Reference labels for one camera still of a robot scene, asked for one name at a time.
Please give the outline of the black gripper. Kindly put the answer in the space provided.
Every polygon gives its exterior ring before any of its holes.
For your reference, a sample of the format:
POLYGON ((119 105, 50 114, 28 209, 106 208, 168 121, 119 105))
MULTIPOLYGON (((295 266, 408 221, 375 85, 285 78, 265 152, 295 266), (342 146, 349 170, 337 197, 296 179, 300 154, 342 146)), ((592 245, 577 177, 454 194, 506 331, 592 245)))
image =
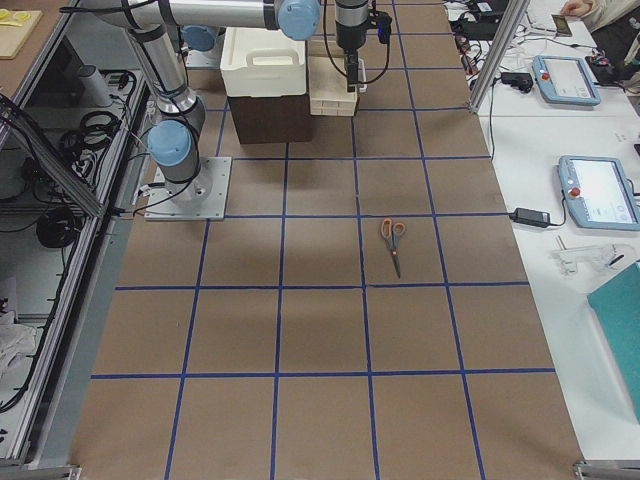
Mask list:
POLYGON ((364 39, 338 39, 337 45, 342 49, 343 66, 346 75, 346 91, 353 93, 353 80, 357 80, 357 91, 362 91, 362 77, 358 73, 358 50, 365 44, 364 39))

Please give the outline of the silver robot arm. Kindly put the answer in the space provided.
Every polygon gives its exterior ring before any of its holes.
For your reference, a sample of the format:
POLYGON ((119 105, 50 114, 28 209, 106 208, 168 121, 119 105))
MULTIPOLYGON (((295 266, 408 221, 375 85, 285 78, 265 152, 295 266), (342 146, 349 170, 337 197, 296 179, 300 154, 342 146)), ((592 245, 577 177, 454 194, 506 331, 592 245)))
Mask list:
POLYGON ((168 202, 183 205, 204 200, 212 183, 198 151, 205 108, 188 84, 168 27, 258 28, 296 41, 326 27, 318 1, 86 1, 78 10, 125 30, 160 111, 147 147, 164 176, 168 202))

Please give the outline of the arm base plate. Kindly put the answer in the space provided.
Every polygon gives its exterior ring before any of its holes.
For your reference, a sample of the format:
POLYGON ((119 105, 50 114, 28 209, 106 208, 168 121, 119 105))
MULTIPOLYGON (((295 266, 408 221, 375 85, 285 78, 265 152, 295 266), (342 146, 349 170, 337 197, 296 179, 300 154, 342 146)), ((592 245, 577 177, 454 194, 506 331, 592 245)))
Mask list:
POLYGON ((148 221, 220 221, 225 217, 231 176, 231 157, 201 157, 199 175, 190 186, 179 195, 170 198, 180 190, 178 185, 166 184, 163 173, 157 167, 154 181, 161 183, 150 192, 144 218, 148 221))

